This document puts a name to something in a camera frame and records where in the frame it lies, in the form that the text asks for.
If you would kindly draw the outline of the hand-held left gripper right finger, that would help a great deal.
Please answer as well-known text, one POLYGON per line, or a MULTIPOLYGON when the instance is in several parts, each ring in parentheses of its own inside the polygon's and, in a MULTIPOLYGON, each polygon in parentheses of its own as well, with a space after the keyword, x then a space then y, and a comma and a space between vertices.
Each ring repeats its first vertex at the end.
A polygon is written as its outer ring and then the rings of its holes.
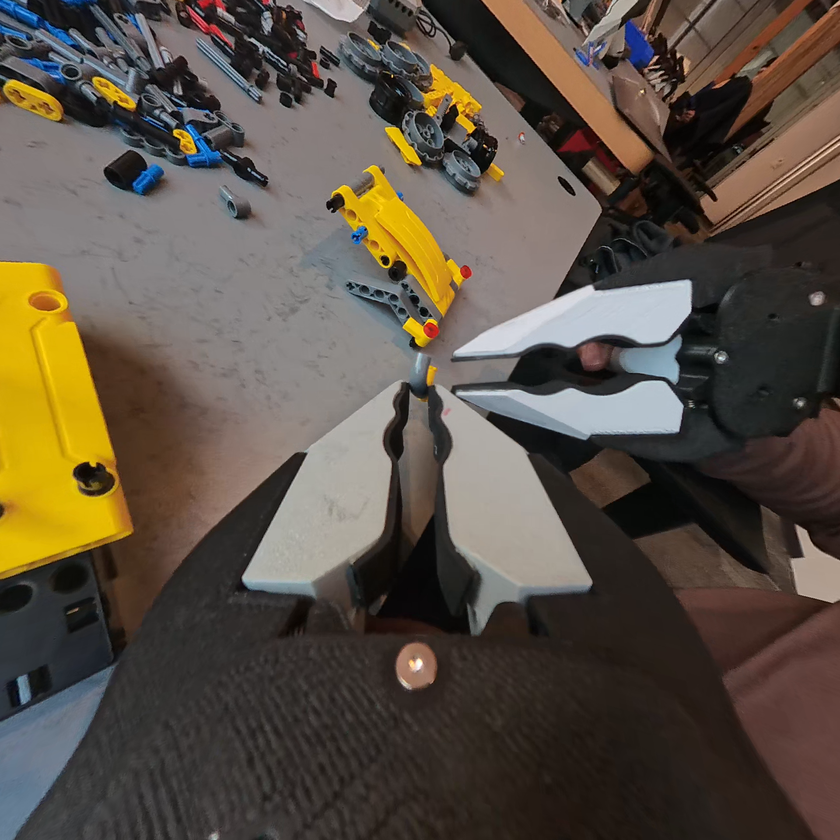
POLYGON ((581 595, 585 568, 528 452, 444 387, 427 397, 438 467, 437 578, 480 634, 503 603, 581 595))

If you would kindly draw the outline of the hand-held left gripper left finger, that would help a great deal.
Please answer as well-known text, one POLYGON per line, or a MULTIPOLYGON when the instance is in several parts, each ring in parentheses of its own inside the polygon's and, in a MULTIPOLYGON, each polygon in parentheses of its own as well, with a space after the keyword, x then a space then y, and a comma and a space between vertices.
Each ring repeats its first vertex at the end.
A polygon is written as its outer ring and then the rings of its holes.
POLYGON ((394 382, 306 450, 243 573, 246 590, 342 608, 368 608, 387 593, 410 397, 407 382, 394 382))

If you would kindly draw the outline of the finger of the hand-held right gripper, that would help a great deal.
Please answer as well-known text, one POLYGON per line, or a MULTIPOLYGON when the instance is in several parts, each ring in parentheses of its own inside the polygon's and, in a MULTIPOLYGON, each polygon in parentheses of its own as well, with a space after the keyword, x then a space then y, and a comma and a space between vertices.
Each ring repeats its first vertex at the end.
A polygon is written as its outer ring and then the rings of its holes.
POLYGON ((575 350, 610 339, 653 347, 670 341, 691 310, 688 279, 611 289, 588 286, 484 331, 453 352, 452 360, 517 358, 538 347, 575 350))
POLYGON ((578 439, 677 434, 685 405, 666 381, 635 381, 619 391, 565 386, 555 392, 504 385, 457 386, 480 409, 578 439))

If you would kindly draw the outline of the yellow panel vehicle assembly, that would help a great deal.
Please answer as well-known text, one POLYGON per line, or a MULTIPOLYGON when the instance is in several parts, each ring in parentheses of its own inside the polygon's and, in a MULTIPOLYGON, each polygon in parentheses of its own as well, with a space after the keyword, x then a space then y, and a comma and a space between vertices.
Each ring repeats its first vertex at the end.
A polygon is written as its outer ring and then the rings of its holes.
POLYGON ((410 345, 421 350, 440 334, 442 321, 473 272, 451 259, 419 216, 404 203, 383 170, 372 165, 354 184, 331 193, 326 207, 351 228, 379 267, 374 277, 354 276, 346 290, 381 305, 399 321, 410 345))

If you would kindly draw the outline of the person's right forearm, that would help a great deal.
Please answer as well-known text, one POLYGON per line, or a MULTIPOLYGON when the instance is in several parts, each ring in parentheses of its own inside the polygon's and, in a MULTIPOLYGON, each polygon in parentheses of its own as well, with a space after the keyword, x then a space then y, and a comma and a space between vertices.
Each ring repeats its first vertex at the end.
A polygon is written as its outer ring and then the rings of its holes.
POLYGON ((739 451, 695 463, 808 532, 812 543, 839 558, 838 401, 825 404, 789 436, 756 438, 739 451))

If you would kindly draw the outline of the long wooden-edged desk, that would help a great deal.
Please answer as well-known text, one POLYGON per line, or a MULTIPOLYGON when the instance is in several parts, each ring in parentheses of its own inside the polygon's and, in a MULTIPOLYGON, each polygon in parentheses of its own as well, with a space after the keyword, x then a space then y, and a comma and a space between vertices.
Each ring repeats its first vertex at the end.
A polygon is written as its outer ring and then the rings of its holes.
POLYGON ((639 175, 652 163, 655 152, 614 106, 610 73, 577 59, 581 36, 573 26, 548 17, 535 2, 483 5, 626 170, 639 175))

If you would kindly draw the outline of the grey desk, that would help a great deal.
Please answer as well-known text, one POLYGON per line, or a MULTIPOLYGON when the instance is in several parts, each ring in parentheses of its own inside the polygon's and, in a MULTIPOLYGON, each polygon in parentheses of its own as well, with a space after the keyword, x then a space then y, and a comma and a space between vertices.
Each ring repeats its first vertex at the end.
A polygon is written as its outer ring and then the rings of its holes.
POLYGON ((229 118, 266 189, 226 167, 165 165, 146 197, 107 183, 125 145, 84 124, 2 105, 2 260, 53 266, 100 396, 134 532, 111 552, 112 603, 128 638, 177 565, 220 519, 292 454, 314 443, 411 367, 409 338, 390 312, 351 296, 375 264, 331 215, 333 189, 369 165, 448 255, 472 270, 429 353, 445 385, 498 381, 450 365, 488 327, 550 300, 601 208, 476 67, 440 43, 413 47, 482 104, 500 142, 501 182, 475 196, 436 171, 405 164, 370 109, 370 86, 344 67, 333 98, 294 108, 271 82, 260 104, 196 49, 175 18, 154 25, 185 56, 229 118), (232 218, 221 185, 252 215, 232 218))

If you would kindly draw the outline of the yellow wedge panel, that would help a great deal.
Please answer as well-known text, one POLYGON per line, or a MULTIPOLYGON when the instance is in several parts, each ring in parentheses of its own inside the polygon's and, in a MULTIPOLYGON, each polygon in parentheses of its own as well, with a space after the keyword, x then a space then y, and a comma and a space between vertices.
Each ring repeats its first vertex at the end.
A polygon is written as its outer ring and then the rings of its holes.
POLYGON ((402 157, 402 160, 414 167, 421 167, 424 165, 423 160, 418 154, 417 150, 408 142, 405 135, 396 126, 388 126, 385 128, 385 135, 388 140, 395 146, 402 157))

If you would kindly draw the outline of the wheeled yellow black chassis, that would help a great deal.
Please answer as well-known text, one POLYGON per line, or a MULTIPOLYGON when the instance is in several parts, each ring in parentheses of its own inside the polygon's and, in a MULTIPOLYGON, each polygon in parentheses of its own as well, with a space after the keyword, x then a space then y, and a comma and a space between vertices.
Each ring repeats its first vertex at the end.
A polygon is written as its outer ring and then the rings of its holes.
POLYGON ((423 166, 437 169, 460 192, 473 195, 486 180, 501 182, 498 140, 480 117, 481 104, 463 86, 401 40, 379 44, 352 31, 339 41, 346 67, 373 84, 369 105, 396 126, 423 166))

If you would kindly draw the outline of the black and white tool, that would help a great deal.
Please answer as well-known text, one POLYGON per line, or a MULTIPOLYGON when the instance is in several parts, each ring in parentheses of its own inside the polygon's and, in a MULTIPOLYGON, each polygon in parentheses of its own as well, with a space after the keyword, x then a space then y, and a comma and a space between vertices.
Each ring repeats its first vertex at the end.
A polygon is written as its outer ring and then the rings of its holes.
POLYGON ((585 67, 607 67, 624 60, 628 55, 625 29, 628 21, 643 13, 648 1, 613 1, 605 15, 592 28, 575 56, 585 67))

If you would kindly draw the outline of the black base yellow panel assembly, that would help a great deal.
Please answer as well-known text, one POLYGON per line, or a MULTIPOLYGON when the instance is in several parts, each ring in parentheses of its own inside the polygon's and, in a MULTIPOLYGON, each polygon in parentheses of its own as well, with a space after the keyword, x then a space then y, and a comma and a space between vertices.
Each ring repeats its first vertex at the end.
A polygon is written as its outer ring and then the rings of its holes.
POLYGON ((1 719, 109 666, 98 552, 133 531, 60 275, 1 265, 1 719))

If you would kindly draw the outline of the black pin connector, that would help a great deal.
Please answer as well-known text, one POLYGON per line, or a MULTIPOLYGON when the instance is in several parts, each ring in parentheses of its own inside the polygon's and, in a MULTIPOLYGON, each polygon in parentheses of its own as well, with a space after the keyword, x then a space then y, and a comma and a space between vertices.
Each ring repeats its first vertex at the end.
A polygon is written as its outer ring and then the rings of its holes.
POLYGON ((249 157, 239 156, 230 150, 221 150, 219 151, 219 155, 223 163, 225 163, 238 178, 254 183, 260 188, 267 188, 269 185, 268 177, 257 169, 255 163, 249 157))

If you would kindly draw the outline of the grey motor block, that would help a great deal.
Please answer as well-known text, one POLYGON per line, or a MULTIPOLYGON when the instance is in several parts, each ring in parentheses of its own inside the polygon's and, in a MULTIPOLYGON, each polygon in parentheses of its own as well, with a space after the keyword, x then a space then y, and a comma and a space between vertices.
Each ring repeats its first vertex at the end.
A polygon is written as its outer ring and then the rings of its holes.
POLYGON ((398 35, 406 35, 415 28, 422 10, 423 4, 419 1, 369 1, 366 9, 377 24, 398 35))

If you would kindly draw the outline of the black and blue connector piece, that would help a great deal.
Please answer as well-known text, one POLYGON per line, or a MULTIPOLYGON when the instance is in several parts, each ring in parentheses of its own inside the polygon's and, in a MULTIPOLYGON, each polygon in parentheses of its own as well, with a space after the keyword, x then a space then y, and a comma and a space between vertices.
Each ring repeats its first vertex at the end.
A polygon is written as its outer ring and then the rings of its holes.
POLYGON ((132 149, 106 164, 102 172, 109 184, 138 196, 152 193, 165 177, 159 165, 148 164, 139 152, 132 149))

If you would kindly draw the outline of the grey axle beam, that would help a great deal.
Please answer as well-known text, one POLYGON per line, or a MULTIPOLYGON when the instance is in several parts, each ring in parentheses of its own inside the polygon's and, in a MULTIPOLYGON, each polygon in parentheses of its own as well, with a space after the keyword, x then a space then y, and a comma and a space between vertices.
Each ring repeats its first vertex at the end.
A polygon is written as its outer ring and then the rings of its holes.
POLYGON ((236 71, 226 60, 225 56, 201 38, 196 38, 196 47, 201 55, 209 60, 216 68, 220 69, 241 91, 252 101, 261 103, 263 100, 262 91, 256 84, 249 81, 242 74, 236 71))

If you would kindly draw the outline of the pile of small building pieces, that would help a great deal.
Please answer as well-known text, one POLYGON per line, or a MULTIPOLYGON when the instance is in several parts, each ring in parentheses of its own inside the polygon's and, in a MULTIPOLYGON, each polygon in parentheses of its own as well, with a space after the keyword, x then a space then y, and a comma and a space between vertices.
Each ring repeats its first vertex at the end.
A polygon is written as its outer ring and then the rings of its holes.
POLYGON ((262 91, 292 109, 315 90, 333 98, 338 54, 311 49, 301 10, 279 2, 2 2, 2 78, 59 101, 74 119, 107 120, 126 144, 193 169, 228 166, 219 151, 245 130, 153 22, 173 16, 262 91))

